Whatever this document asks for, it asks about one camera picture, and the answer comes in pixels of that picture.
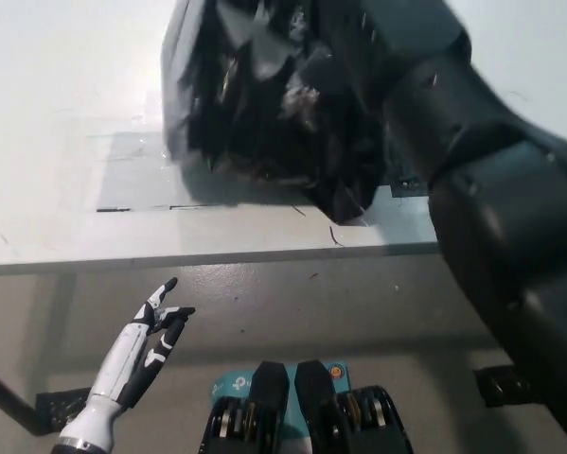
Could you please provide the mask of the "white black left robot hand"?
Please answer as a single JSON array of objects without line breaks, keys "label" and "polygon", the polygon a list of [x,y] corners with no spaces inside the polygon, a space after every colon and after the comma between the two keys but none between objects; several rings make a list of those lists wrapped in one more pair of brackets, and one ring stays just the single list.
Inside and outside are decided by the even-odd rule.
[{"label": "white black left robot hand", "polygon": [[161,285],[120,331],[100,366],[89,405],[105,401],[130,409],[150,387],[195,312],[193,307],[162,306],[177,283],[173,277]]}]

